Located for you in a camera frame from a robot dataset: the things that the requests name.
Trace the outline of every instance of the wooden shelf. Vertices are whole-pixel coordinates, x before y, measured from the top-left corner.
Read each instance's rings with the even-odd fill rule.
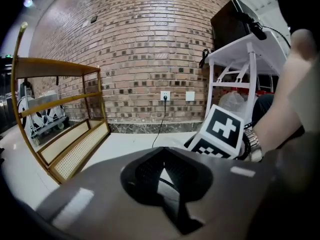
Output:
[[[100,91],[58,99],[58,100],[51,101],[51,102],[48,102],[48,103],[45,103],[45,104],[41,104],[39,106],[32,107],[32,108],[30,108],[28,110],[25,110],[25,111],[22,111],[21,113],[19,113],[19,117],[20,118],[25,118],[26,116],[29,116],[31,114],[34,114],[34,113],[42,111],[42,110],[47,110],[47,109],[50,109],[50,108],[54,108],[56,106],[60,106],[60,105],[65,104],[65,103],[69,103],[69,102],[76,101],[76,100],[83,99],[83,98],[99,96],[99,95],[101,95]]]
[[[100,69],[71,62],[45,59],[45,58],[23,58],[16,60],[16,79],[38,78],[38,77],[81,77]]]

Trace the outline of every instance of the white wall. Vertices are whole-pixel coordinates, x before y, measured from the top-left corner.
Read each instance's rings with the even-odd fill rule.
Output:
[[[26,28],[26,30],[23,34],[20,48],[18,51],[18,55],[20,57],[28,57],[29,56],[29,48],[30,48],[31,40],[32,40],[32,37],[34,35],[34,31],[36,28],[36,22],[33,22],[34,19],[28,18],[26,16],[20,16],[15,21],[15,23],[11,26],[11,28],[7,32],[5,38],[2,42],[1,49],[0,49],[0,56],[1,57],[4,57],[7,54],[10,54],[10,55],[14,54],[20,26],[21,26],[21,23],[24,21],[26,21],[28,23],[28,27]]]

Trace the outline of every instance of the wristwatch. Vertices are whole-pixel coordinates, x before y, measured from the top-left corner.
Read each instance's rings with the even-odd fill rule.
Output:
[[[252,162],[260,162],[262,158],[264,157],[262,154],[261,146],[258,140],[258,137],[256,133],[250,129],[247,128],[244,130],[244,134],[249,140],[249,145],[250,145],[250,153],[248,155],[250,161]]]

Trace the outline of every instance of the wall switch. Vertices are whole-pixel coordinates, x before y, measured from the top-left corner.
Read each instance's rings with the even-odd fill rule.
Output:
[[[166,100],[170,101],[170,91],[162,90],[160,92],[160,101],[164,101],[164,96],[166,96]]]
[[[186,91],[185,92],[185,100],[187,102],[193,102],[195,100],[195,92],[194,91]]]

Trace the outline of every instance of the white floor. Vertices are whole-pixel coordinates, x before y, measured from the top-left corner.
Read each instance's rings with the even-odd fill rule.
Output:
[[[24,142],[18,126],[1,134],[0,147],[5,150],[2,171],[5,180],[18,199],[35,209],[58,184],[42,169]],[[184,148],[183,144],[194,132],[160,134],[153,147]],[[98,162],[150,149],[157,134],[112,133],[83,168]]]

